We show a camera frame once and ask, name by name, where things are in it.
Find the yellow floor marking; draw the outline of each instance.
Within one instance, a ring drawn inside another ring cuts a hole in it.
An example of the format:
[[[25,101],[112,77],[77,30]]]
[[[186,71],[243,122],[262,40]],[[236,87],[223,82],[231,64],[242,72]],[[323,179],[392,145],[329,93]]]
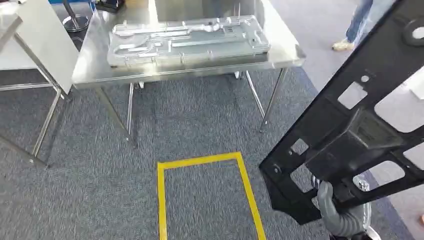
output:
[[[165,169],[157,163],[157,197],[159,198],[159,236],[167,240],[167,207],[165,203]]]
[[[240,170],[241,179],[243,181],[244,190],[246,191],[247,201],[252,213],[253,222],[256,227],[257,239],[265,240],[264,227],[262,226],[261,216],[259,215],[258,206],[256,205],[255,196],[252,186],[249,182],[248,172],[246,171],[241,152],[230,152],[211,156],[202,156],[184,160],[158,162],[157,163],[157,197],[159,198],[159,238],[167,240],[167,209],[165,203],[165,170],[182,168],[200,164],[208,164],[226,160],[236,160],[238,169]]]

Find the sneaker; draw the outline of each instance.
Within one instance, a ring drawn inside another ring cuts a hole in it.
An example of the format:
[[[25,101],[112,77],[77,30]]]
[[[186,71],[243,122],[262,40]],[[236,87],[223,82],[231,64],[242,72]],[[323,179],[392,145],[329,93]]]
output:
[[[346,50],[353,50],[355,48],[355,45],[351,42],[348,42],[346,39],[336,42],[332,45],[331,49],[334,51],[346,51]]]

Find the carpet floor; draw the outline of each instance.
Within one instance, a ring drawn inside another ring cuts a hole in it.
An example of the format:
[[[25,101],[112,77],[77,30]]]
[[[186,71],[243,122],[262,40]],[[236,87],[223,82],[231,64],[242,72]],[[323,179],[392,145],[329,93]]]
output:
[[[277,75],[251,72],[263,103]],[[1,71],[0,80],[43,78],[35,70],[11,70]],[[105,91],[124,119],[128,86]],[[220,75],[145,84],[134,93],[136,149],[124,141],[92,90],[71,95],[72,102],[59,102],[40,152],[50,169],[31,166],[0,144],[0,239],[158,239],[157,162],[237,151],[267,239],[328,239],[321,221],[299,226],[272,210],[258,169],[316,95],[301,68],[292,69],[282,84],[266,133],[259,133],[261,117],[246,80]],[[1,134],[30,150],[53,97],[52,89],[2,92]],[[309,182],[305,171],[293,177]],[[166,170],[165,192],[170,240],[257,238],[234,161]],[[387,219],[378,204],[372,226],[384,240],[410,239],[399,216]]]

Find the black bracket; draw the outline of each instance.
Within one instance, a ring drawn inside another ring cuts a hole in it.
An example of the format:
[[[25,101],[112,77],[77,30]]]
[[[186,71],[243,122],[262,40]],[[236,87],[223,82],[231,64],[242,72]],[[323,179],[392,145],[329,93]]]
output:
[[[272,208],[299,224],[321,218],[312,199],[317,190],[303,192],[292,180],[302,164],[320,180],[331,182],[339,211],[421,185],[424,171],[404,152],[424,142],[424,126],[399,132],[380,118],[375,105],[424,66],[424,39],[413,31],[424,27],[424,1],[398,0],[380,19],[330,82],[260,164]],[[367,95],[351,109],[338,101],[352,84]],[[308,149],[298,154],[293,145],[303,140]],[[360,190],[353,177],[384,162],[403,169],[405,176],[370,191]],[[337,189],[348,190],[338,196]]]

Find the rectangular hole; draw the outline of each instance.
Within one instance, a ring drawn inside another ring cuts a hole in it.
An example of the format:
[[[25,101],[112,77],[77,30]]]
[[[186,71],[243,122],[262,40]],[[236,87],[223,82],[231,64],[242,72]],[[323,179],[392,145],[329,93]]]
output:
[[[352,82],[348,88],[337,98],[337,100],[348,109],[355,107],[367,96],[367,92],[357,82]]]
[[[379,186],[386,185],[395,180],[401,179],[405,176],[404,170],[392,161],[384,161],[378,165],[373,166],[369,169],[369,171],[378,182],[376,186],[370,186],[369,191],[374,190]],[[356,175],[354,178],[364,180],[364,175],[364,173],[361,173]]]
[[[291,150],[293,150],[295,153],[301,155],[303,154],[309,146],[302,140],[302,138],[299,138],[292,146]]]
[[[304,164],[294,170],[290,177],[297,187],[304,193],[307,193],[313,188],[311,185],[312,173]]]
[[[405,151],[403,155],[405,156],[405,158],[407,158],[409,161],[415,164],[415,166],[417,166],[419,169],[424,170],[423,153],[424,153],[424,142]]]
[[[423,91],[424,66],[379,101],[374,110],[392,127],[410,133],[424,125]]]

